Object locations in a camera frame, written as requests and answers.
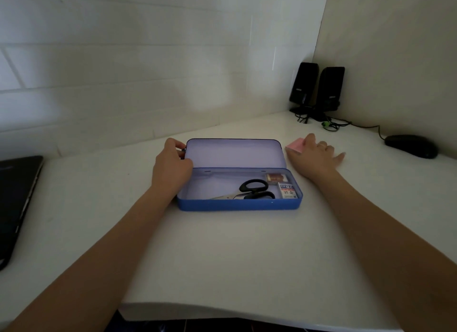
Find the person's right hand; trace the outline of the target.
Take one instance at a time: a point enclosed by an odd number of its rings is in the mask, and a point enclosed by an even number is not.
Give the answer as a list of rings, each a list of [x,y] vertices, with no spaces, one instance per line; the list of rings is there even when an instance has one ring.
[[[314,133],[309,133],[302,140],[301,151],[285,148],[288,160],[297,173],[314,183],[329,180],[337,176],[338,167],[346,153],[334,153],[334,147],[324,141],[317,142]]]

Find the person's left hand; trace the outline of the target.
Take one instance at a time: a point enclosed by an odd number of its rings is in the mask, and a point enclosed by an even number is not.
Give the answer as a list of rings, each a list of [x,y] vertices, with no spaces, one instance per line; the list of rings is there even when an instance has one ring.
[[[163,148],[155,160],[151,188],[158,195],[172,199],[190,180],[192,170],[191,159],[168,159],[164,155]]]

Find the blue tin pencil case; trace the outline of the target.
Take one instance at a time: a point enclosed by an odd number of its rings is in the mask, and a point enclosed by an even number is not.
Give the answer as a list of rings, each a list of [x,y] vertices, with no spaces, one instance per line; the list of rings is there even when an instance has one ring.
[[[186,144],[185,158],[193,162],[191,179],[178,193],[180,210],[215,212],[239,210],[296,210],[303,194],[293,174],[287,169],[282,146],[274,139],[194,138]],[[263,179],[266,173],[287,175],[298,199],[283,199],[278,185],[268,190],[276,196],[258,200],[211,200],[231,194],[243,182]]]

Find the person's left forearm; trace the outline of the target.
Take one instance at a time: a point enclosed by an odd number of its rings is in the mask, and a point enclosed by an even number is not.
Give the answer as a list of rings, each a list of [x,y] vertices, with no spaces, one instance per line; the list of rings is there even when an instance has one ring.
[[[3,332],[103,332],[180,187],[152,185],[123,218]]]

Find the person's right forearm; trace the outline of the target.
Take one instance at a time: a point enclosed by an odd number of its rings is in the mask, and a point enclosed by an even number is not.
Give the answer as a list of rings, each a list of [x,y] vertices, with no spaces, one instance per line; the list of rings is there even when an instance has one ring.
[[[374,205],[335,170],[306,172],[404,332],[457,332],[457,263]]]

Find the small pencil lead box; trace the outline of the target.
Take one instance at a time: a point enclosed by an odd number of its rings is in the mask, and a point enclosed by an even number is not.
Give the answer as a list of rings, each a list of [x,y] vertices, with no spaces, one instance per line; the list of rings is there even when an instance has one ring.
[[[292,184],[278,182],[277,185],[283,199],[298,199],[298,194]]]

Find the black desktop speaker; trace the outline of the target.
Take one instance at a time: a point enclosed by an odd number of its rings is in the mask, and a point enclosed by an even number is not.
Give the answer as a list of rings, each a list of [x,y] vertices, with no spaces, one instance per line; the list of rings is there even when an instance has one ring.
[[[316,121],[326,121],[326,113],[337,111],[344,80],[345,67],[326,67],[323,69],[316,96],[316,103],[310,117]]]
[[[308,113],[318,74],[318,64],[300,63],[289,97],[289,101],[296,104],[296,106],[292,107],[289,110],[290,112],[298,116],[306,115]]]

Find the black computer mouse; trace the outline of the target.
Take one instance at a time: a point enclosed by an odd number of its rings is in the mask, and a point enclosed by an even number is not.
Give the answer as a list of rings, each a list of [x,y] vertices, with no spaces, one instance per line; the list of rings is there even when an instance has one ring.
[[[384,144],[414,155],[419,158],[434,159],[439,149],[431,140],[419,135],[391,135],[384,139]]]

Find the black laptop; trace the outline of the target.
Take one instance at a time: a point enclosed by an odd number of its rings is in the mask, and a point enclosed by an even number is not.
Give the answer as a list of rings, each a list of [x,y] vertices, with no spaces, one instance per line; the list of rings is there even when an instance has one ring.
[[[0,271],[12,257],[43,163],[43,156],[0,161]]]

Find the black handled scissors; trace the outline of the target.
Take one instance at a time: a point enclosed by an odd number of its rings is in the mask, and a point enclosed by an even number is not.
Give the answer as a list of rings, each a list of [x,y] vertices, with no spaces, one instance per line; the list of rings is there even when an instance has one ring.
[[[250,179],[242,183],[237,191],[223,196],[213,197],[211,200],[258,200],[272,199],[276,196],[269,191],[268,183],[263,179]]]

